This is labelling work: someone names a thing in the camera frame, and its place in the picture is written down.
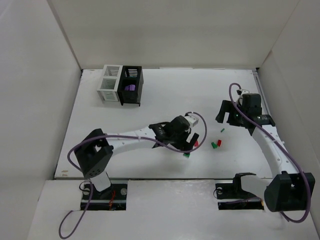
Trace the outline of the green slope lego piece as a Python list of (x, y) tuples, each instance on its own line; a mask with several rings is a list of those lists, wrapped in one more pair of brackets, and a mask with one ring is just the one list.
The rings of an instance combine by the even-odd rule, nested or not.
[(212, 142), (211, 145), (214, 149), (218, 148), (218, 146), (214, 142)]

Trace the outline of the purple round lego brick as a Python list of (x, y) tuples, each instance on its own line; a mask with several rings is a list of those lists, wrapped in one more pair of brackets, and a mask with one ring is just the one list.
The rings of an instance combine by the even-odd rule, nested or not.
[(134, 84), (130, 84), (124, 87), (125, 91), (134, 92), (136, 90), (136, 86)]

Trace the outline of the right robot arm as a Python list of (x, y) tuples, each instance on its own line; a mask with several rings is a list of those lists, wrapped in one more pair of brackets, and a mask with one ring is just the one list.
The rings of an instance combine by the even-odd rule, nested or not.
[(236, 192), (247, 192), (264, 200), (271, 212), (308, 212), (316, 180), (288, 153), (277, 133), (274, 120), (262, 113), (258, 93), (238, 91), (237, 101), (223, 100), (215, 118), (234, 127), (243, 127), (260, 147), (272, 174), (267, 183), (254, 173), (237, 173), (233, 178)]

